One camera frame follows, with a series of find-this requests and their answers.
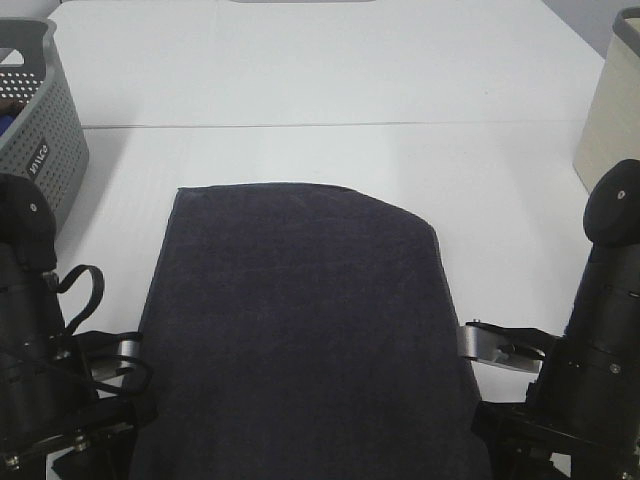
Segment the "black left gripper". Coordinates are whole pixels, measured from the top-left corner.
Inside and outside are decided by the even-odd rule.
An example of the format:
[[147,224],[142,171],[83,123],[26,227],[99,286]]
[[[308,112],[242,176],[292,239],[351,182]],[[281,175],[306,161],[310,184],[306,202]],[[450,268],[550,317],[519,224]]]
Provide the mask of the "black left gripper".
[[39,427],[1,433],[1,477],[128,479],[139,431],[158,416],[151,394],[103,398]]

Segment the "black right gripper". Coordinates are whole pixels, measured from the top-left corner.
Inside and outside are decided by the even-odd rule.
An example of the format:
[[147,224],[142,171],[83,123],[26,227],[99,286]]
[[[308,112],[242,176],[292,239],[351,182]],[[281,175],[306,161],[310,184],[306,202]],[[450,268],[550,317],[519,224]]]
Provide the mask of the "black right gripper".
[[478,403],[472,432],[494,479],[637,479],[636,441],[583,432],[523,403]]

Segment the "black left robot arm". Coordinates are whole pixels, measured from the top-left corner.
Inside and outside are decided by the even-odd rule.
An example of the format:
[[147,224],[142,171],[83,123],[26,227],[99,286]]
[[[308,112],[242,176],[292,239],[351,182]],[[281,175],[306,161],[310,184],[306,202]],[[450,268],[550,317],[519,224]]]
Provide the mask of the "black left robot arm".
[[1,177],[1,476],[126,479],[155,418],[138,332],[79,333],[104,277],[55,272],[56,220],[29,179]]

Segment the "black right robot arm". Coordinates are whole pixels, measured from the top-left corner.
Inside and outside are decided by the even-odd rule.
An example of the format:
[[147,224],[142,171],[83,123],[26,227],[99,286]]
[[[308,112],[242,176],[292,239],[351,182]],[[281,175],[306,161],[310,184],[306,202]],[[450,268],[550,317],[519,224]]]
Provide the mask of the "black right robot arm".
[[480,321],[458,331],[467,359],[535,374],[521,402],[480,402],[472,430],[496,479],[639,475],[639,163],[593,188],[583,217],[592,248],[562,335]]

